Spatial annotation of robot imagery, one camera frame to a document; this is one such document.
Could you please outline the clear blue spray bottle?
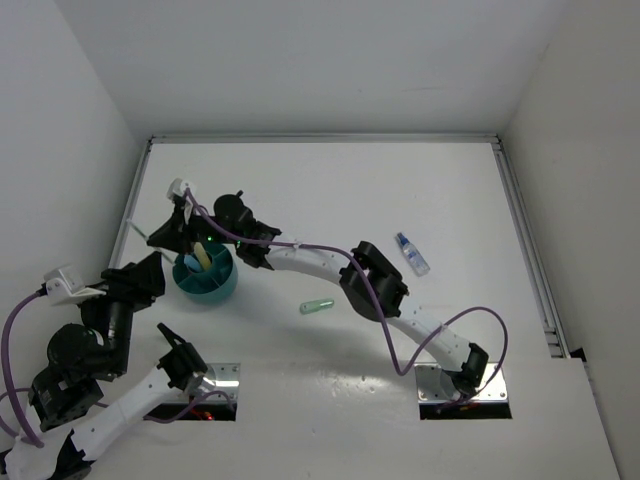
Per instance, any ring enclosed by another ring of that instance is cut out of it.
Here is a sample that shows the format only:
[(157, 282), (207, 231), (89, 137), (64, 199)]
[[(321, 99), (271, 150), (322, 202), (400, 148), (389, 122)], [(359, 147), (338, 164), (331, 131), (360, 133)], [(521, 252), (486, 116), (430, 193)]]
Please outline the clear blue spray bottle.
[(398, 232), (395, 238), (414, 273), (419, 277), (427, 275), (430, 272), (430, 266), (415, 245), (402, 232)]

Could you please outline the yellow highlighter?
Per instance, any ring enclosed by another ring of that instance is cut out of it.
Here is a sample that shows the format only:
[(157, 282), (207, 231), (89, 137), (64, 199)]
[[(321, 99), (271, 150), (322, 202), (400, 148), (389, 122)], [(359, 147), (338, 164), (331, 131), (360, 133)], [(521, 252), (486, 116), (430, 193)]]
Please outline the yellow highlighter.
[(194, 255), (198, 260), (203, 271), (207, 271), (212, 266), (212, 261), (208, 256), (208, 253), (201, 242), (194, 244)]

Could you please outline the blue highlighter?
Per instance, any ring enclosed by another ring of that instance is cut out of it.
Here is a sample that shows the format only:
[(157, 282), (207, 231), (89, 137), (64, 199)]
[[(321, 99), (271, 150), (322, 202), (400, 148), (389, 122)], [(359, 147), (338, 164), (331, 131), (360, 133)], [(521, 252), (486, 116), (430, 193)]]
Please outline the blue highlighter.
[(202, 273), (203, 272), (203, 268), (202, 268), (200, 262), (193, 255), (185, 255), (183, 257), (183, 263), (184, 263), (185, 267), (191, 273)]

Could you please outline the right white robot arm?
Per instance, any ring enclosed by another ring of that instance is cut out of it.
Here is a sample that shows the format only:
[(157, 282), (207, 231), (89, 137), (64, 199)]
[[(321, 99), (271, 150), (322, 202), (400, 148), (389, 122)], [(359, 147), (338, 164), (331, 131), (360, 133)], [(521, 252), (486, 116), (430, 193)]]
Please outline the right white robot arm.
[(282, 231), (255, 219), (240, 194), (219, 197), (211, 212), (190, 193), (169, 196), (170, 218), (147, 243), (178, 254), (211, 240), (231, 244), (247, 265), (309, 275), (339, 286), (361, 317), (378, 322), (388, 334), (396, 328), (427, 352), (449, 377), (454, 399), (477, 393), (488, 354), (426, 313), (409, 296), (402, 274), (373, 244), (362, 241), (345, 252), (336, 247), (296, 243)]

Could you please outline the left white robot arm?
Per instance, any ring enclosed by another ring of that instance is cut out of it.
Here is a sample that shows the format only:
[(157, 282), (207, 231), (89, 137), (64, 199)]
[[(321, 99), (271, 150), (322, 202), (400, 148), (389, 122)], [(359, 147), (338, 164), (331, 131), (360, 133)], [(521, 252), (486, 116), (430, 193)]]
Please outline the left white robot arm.
[(33, 379), (22, 407), (10, 373), (9, 335), (21, 301), (1, 335), (1, 369), (20, 425), (11, 449), (1, 454), (1, 472), (10, 479), (83, 479), (93, 463), (129, 427), (179, 394), (195, 395), (207, 365), (196, 348), (164, 324), (159, 331), (170, 350), (143, 380), (88, 418), (103, 397), (102, 382), (126, 374), (133, 319), (165, 292), (162, 256), (154, 252), (137, 263), (102, 272), (86, 285), (71, 265), (44, 276), (31, 300), (75, 305), (78, 323), (63, 325), (47, 344), (47, 366)]

